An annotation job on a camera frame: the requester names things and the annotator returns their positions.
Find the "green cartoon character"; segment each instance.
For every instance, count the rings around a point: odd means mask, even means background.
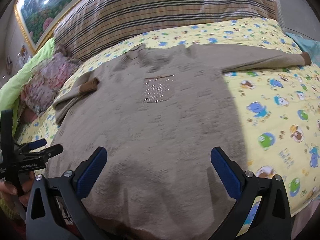
[[[282,68],[282,71],[283,71],[283,72],[290,73],[290,70],[289,70],[288,68]]]
[[[299,178],[294,178],[290,183],[289,183],[289,189],[290,189],[290,196],[294,197],[295,195],[298,194],[299,189],[300,189],[300,179]]]
[[[306,120],[308,121],[308,114],[304,110],[298,110],[298,116],[300,117],[301,120]]]
[[[252,77],[257,77],[257,76],[259,76],[256,72],[254,72],[254,71],[248,71],[247,72],[247,75],[249,75],[249,76],[252,76]]]
[[[301,84],[303,90],[308,91],[307,86],[305,84]]]
[[[268,150],[271,145],[274,145],[275,141],[275,136],[269,132],[265,132],[258,137],[258,142],[264,150]]]

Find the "human hand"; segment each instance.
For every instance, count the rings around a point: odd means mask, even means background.
[[[29,172],[29,180],[22,184],[22,189],[25,192],[25,195],[19,197],[19,200],[25,207],[28,205],[30,190],[32,188],[34,179],[35,173],[31,171]],[[18,194],[16,187],[7,181],[0,182],[0,193],[2,195],[2,198],[7,203],[8,207],[13,210],[15,205],[12,201],[11,196]]]

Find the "framed painting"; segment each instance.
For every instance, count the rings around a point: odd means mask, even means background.
[[[15,16],[34,55],[53,36],[58,22],[81,0],[17,0]]]

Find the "floral pillow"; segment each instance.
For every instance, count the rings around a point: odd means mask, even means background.
[[[21,100],[36,115],[43,114],[79,65],[80,62],[67,57],[63,49],[56,51],[51,59],[45,59],[33,68],[31,78],[22,87]]]

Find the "yellow bed sheet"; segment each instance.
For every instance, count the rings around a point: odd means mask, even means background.
[[[138,45],[169,48],[178,44],[235,43],[301,53],[275,20],[244,18],[143,33],[92,57],[65,83],[70,90],[82,73]],[[320,69],[316,65],[233,72],[225,81],[234,96],[247,147],[248,168],[260,177],[280,174],[292,215],[319,194]],[[23,128],[19,143],[45,138],[50,145],[58,126],[50,107]]]

